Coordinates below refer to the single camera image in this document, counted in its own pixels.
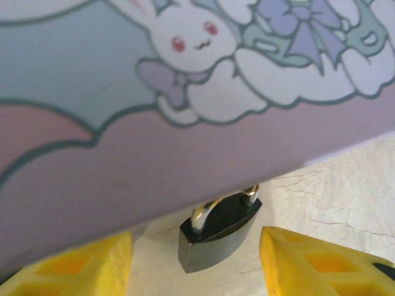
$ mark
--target white bunny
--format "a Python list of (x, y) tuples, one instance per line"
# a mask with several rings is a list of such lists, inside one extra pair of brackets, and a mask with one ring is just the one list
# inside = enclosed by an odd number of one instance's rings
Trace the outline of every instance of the white bunny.
[(167, 65), (186, 74), (212, 72), (207, 81), (186, 85), (188, 108), (176, 110), (166, 96), (159, 95), (158, 105), (169, 119), (182, 125), (200, 118), (226, 123), (267, 107), (237, 75), (231, 59), (236, 39), (213, 12), (191, 0), (175, 0), (160, 13), (151, 0), (111, 2), (148, 31), (155, 51)]
[[(360, 10), (356, 1), (359, 0), (328, 0), (333, 10), (343, 18), (344, 31), (359, 26)], [(243, 25), (256, 21), (268, 34), (272, 33), (269, 23), (254, 14), (254, 8), (251, 7), (258, 0), (217, 2), (234, 21)], [(328, 102), (344, 98), (355, 91), (366, 96), (375, 95), (395, 75), (395, 2), (374, 0), (371, 10), (389, 33), (389, 40), (384, 43), (382, 50), (371, 57), (365, 57), (349, 48), (340, 55), (340, 63), (334, 68), (327, 54), (323, 53), (320, 72), (314, 64), (305, 68), (281, 67), (256, 50), (243, 48), (236, 52), (236, 63), (241, 74), (258, 93), (280, 105), (290, 105), (298, 97), (308, 101)], [(367, 39), (366, 42), (375, 42), (374, 36), (372, 38), (373, 40)], [(273, 46), (262, 44), (262, 47), (270, 53)]]

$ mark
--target padlock body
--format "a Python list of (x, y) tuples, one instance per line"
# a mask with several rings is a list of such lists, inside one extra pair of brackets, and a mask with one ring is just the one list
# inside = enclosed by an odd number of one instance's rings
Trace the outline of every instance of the padlock body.
[(178, 260), (186, 273), (220, 263), (243, 243), (262, 205), (257, 199), (246, 207), (243, 197), (239, 193), (223, 199), (208, 216), (200, 235), (192, 232), (190, 219), (180, 226)]

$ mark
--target printed illustration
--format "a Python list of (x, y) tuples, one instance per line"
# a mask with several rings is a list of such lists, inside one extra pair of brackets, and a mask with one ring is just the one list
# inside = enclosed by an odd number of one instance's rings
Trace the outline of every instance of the printed illustration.
[(0, 157), (1, 184), (51, 149), (94, 147), (138, 112), (229, 125), (376, 98), (395, 77), (395, 0), (3, 0), (0, 39), (1, 110), (17, 105), (50, 134), (22, 145), (14, 131), (33, 130), (19, 116), (2, 124), (3, 142), (23, 149)]

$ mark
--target cartoon bunny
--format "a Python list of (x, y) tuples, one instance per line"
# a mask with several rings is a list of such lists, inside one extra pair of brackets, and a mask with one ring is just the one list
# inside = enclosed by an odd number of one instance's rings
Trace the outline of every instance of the cartoon bunny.
[(137, 68), (166, 117), (182, 125), (200, 118), (226, 123), (267, 107), (238, 75), (237, 42), (219, 16), (191, 0), (174, 0), (160, 12), (151, 0), (111, 2), (149, 33), (159, 58)]
[(217, 2), (245, 28), (242, 76), (277, 104), (373, 96), (394, 78), (394, 0)]

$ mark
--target bunny face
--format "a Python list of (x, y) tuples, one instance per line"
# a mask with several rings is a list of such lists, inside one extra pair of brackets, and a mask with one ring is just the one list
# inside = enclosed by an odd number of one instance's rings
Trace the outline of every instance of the bunny face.
[(218, 16), (192, 5), (171, 6), (151, 29), (152, 43), (169, 65), (184, 72), (203, 72), (236, 50), (230, 28)]

